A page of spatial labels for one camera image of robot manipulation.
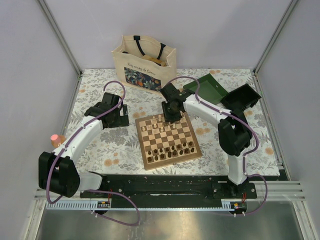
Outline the green open box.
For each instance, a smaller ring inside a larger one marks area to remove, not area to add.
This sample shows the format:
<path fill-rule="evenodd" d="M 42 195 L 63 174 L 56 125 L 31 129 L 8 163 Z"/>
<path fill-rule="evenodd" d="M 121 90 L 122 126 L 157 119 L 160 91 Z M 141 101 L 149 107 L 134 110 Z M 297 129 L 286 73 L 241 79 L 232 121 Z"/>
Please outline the green open box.
<path fill-rule="evenodd" d="M 214 105 L 219 104 L 228 93 L 210 73 L 200 77 L 198 82 L 198 96 Z"/>

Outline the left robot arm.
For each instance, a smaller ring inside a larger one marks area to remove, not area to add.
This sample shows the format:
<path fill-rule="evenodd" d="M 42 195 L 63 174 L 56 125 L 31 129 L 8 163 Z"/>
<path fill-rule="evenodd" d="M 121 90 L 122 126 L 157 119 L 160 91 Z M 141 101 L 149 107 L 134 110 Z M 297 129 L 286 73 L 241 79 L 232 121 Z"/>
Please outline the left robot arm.
<path fill-rule="evenodd" d="M 98 198 L 107 195 L 109 186 L 94 172 L 79 173 L 76 163 L 92 140 L 104 129 L 129 126 L 127 105 L 112 93 L 104 93 L 101 101 L 86 110 L 76 130 L 52 152 L 38 159 L 38 186 L 46 194 L 72 197 L 78 191 L 91 190 Z"/>

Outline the beige printed tote bag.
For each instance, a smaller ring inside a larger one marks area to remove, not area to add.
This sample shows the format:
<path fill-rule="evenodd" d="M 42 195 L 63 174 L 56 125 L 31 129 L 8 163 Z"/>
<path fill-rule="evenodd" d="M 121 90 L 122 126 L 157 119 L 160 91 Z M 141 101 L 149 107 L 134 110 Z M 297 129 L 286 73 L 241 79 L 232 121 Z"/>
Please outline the beige printed tote bag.
<path fill-rule="evenodd" d="M 119 81 L 159 94 L 177 76 L 177 50 L 145 35 L 123 35 L 112 51 Z"/>

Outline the wooden chess board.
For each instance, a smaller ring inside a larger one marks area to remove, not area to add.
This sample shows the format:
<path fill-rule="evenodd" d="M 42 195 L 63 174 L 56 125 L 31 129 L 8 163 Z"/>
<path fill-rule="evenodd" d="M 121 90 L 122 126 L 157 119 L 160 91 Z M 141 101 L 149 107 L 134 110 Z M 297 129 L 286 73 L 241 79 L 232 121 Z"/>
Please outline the wooden chess board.
<path fill-rule="evenodd" d="M 190 118 L 166 122 L 163 114 L 135 120 L 145 170 L 153 170 L 180 162 L 199 159 L 202 152 Z"/>

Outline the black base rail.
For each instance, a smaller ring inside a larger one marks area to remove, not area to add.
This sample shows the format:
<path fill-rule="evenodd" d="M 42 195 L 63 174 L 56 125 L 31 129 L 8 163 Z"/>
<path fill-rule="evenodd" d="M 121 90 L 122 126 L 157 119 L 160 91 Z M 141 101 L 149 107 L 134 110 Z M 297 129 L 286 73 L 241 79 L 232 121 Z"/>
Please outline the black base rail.
<path fill-rule="evenodd" d="M 253 182 L 235 186 L 226 176 L 201 175 L 125 175 L 104 174 L 99 193 L 83 191 L 81 198 L 107 198 L 112 208 L 128 208 L 131 199 L 138 208 L 214 208 L 223 199 L 255 200 Z"/>

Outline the black plastic bin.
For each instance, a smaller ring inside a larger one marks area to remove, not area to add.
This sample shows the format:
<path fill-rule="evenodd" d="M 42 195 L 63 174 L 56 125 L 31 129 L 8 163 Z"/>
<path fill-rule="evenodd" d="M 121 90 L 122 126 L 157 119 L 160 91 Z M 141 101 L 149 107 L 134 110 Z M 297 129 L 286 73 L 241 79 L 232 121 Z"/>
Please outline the black plastic bin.
<path fill-rule="evenodd" d="M 220 102 L 228 110 L 241 110 L 243 112 L 255 106 L 261 98 L 262 97 L 246 83 L 227 93 Z"/>

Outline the floral table mat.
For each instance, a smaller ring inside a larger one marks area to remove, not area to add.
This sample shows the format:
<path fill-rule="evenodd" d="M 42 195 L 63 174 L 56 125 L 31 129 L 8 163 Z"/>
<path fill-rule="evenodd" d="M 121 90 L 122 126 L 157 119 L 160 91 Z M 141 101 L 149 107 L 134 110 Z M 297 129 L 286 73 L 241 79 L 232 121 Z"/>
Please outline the floral table mat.
<path fill-rule="evenodd" d="M 213 77 L 228 92 L 246 83 L 254 88 L 254 82 L 249 69 L 184 69 L 178 70 L 178 75 L 199 78 L 211 73 Z M 107 80 L 116 77 L 113 69 L 87 69 L 81 80 L 80 90 L 77 93 L 75 105 L 71 111 L 66 135 L 70 136 L 82 120 L 85 111 L 102 100 L 103 86 Z M 212 124 L 200 117 L 187 112 L 195 136 L 202 152 L 202 157 L 176 163 L 170 166 L 153 170 L 145 170 L 140 141 L 135 119 L 162 114 L 161 94 L 125 86 L 126 95 L 124 104 L 128 107 L 129 126 L 108 128 L 102 131 L 85 149 L 77 162 L 79 172 L 98 172 L 103 174 L 167 174 L 167 175 L 226 175 L 228 173 L 228 157 L 222 146 L 232 153 L 240 143 L 248 140 L 248 136 L 239 139 L 240 135 L 248 131 L 239 124 L 235 126 L 237 133 L 231 131 L 231 124 L 223 121 L 218 131 Z M 246 157 L 247 173 L 258 173 L 265 176 L 278 176 L 276 158 L 259 102 L 252 108 L 244 111 L 249 126 L 259 139 L 259 148 Z"/>

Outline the pink capped bottle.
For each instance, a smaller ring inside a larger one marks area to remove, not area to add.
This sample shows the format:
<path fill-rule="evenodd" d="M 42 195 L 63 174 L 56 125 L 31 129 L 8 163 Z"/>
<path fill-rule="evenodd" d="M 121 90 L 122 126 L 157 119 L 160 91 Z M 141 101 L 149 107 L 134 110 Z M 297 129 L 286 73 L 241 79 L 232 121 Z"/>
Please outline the pink capped bottle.
<path fill-rule="evenodd" d="M 50 140 L 51 140 L 52 146 L 54 148 L 58 148 L 60 145 L 62 145 L 65 142 L 66 137 L 64 135 L 53 134 L 50 137 Z"/>

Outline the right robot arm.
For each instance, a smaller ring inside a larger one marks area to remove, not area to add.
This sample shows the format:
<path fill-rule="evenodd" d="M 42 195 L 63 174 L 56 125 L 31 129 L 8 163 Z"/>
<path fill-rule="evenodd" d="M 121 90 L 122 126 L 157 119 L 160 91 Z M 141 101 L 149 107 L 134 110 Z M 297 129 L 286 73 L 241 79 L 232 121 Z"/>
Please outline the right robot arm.
<path fill-rule="evenodd" d="M 249 177 L 246 156 L 259 147 L 257 134 L 249 126 L 243 111 L 218 107 L 198 95 L 197 91 L 178 90 L 172 83 L 161 89 L 165 101 L 161 103 L 166 122 L 175 123 L 182 113 L 194 114 L 217 128 L 218 142 L 228 156 L 228 194 L 239 198 L 246 191 Z"/>

